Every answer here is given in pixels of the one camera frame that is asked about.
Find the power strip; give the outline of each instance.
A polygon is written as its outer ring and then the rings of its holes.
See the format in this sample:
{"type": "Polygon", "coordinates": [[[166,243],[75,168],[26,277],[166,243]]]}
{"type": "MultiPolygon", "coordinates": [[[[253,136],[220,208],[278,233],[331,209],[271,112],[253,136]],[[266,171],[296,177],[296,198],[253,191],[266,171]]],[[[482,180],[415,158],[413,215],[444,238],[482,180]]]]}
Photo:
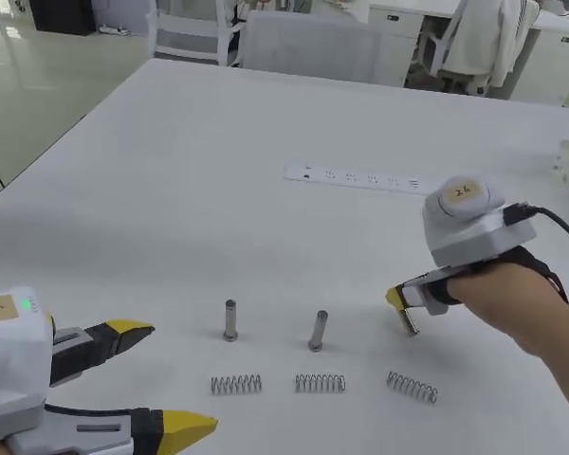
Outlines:
{"type": "Polygon", "coordinates": [[[318,166],[288,165],[284,178],[300,182],[335,185],[338,187],[363,188],[365,190],[406,192],[410,194],[430,194],[437,185],[420,181],[417,178],[386,175],[383,173],[357,173],[336,171],[318,166]]]}

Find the white jacket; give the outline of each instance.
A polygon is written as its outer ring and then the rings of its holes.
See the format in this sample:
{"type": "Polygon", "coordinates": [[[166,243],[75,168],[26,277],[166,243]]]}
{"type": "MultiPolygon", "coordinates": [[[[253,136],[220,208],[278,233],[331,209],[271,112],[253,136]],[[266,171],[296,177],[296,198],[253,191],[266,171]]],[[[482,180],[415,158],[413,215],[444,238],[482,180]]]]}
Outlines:
{"type": "Polygon", "coordinates": [[[501,87],[539,14],[534,0],[468,0],[443,69],[501,87]]]}

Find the forearm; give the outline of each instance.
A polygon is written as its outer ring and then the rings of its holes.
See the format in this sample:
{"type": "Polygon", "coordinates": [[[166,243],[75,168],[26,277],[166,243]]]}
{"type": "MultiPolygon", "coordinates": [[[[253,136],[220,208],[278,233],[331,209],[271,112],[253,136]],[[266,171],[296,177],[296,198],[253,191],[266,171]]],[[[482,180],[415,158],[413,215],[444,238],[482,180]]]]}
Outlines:
{"type": "Polygon", "coordinates": [[[538,304],[511,335],[541,358],[569,401],[569,306],[552,303],[538,304]]]}

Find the compression spring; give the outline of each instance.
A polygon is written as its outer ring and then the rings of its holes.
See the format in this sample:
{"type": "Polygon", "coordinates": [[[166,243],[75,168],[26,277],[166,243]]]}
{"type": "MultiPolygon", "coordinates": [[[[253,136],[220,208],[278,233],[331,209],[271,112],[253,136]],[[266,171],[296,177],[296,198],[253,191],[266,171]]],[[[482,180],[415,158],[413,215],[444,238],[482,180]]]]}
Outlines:
{"type": "Polygon", "coordinates": [[[345,377],[342,374],[297,374],[295,391],[342,392],[345,391],[345,377]]]}
{"type": "Polygon", "coordinates": [[[437,388],[424,384],[423,382],[415,381],[400,373],[390,372],[388,379],[386,379],[386,384],[391,389],[405,393],[417,400],[432,404],[436,403],[436,395],[438,395],[437,388]]]}
{"type": "Polygon", "coordinates": [[[254,393],[258,391],[262,391],[262,376],[259,374],[216,376],[211,378],[211,392],[213,395],[254,393]]]}

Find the white chair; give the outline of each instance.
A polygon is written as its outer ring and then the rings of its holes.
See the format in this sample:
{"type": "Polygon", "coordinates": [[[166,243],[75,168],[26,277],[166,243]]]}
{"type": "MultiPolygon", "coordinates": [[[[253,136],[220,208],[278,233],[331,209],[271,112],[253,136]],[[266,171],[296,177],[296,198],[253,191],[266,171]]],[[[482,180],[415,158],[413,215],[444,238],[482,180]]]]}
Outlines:
{"type": "MultiPolygon", "coordinates": [[[[217,61],[220,66],[227,66],[229,63],[229,43],[234,33],[241,31],[245,24],[240,23],[233,26],[227,19],[226,0],[214,1],[216,6],[215,20],[201,20],[165,13],[157,8],[156,0],[150,0],[150,12],[148,14],[148,51],[150,57],[154,57],[154,54],[159,52],[190,59],[217,61]],[[216,52],[200,52],[159,45],[157,40],[160,31],[216,39],[216,52]]],[[[240,63],[240,55],[239,48],[238,55],[232,64],[240,63]]]]}
{"type": "Polygon", "coordinates": [[[384,35],[357,22],[284,11],[252,11],[242,67],[337,81],[381,83],[384,35]]]}
{"type": "Polygon", "coordinates": [[[468,0],[459,2],[453,17],[442,33],[442,25],[446,19],[428,20],[424,24],[419,37],[417,60],[426,68],[428,74],[433,77],[439,76],[439,71],[447,59],[453,37],[462,20],[462,14],[467,3],[468,0]]]}

